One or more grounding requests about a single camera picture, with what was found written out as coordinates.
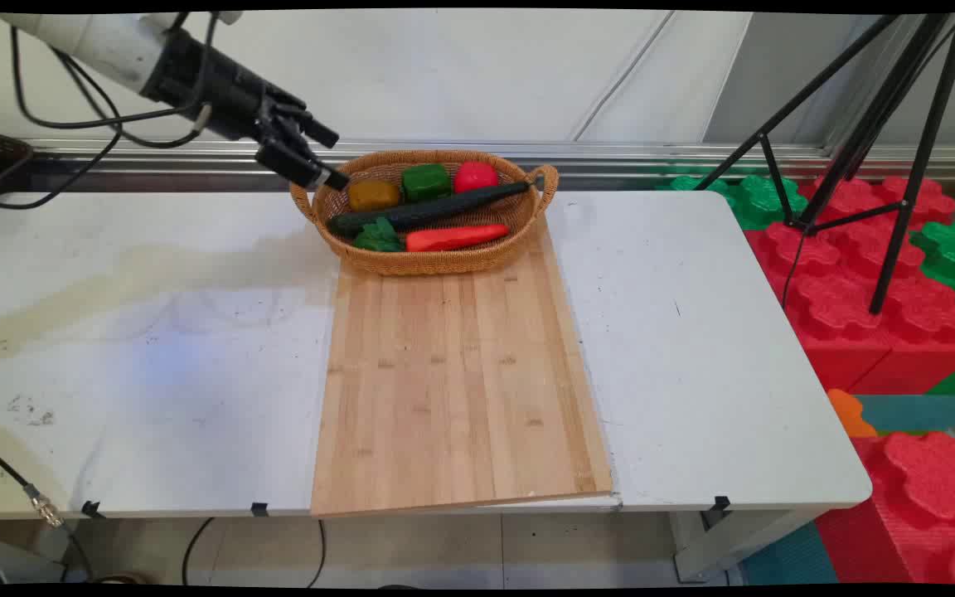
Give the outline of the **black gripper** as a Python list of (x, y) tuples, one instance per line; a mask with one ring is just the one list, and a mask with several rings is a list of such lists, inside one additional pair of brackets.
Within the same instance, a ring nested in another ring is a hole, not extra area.
[[(310, 138), (334, 148), (340, 135), (307, 111), (304, 102), (269, 83), (221, 51), (206, 46), (182, 29), (164, 33), (162, 54), (143, 85), (143, 97), (178, 109), (194, 119), (201, 107), (211, 107), (206, 129), (229, 140), (261, 140), (263, 117), (277, 119), (296, 138)], [(327, 186), (345, 190), (350, 177), (295, 150), (285, 141), (269, 138), (255, 152), (255, 161), (300, 187)]]

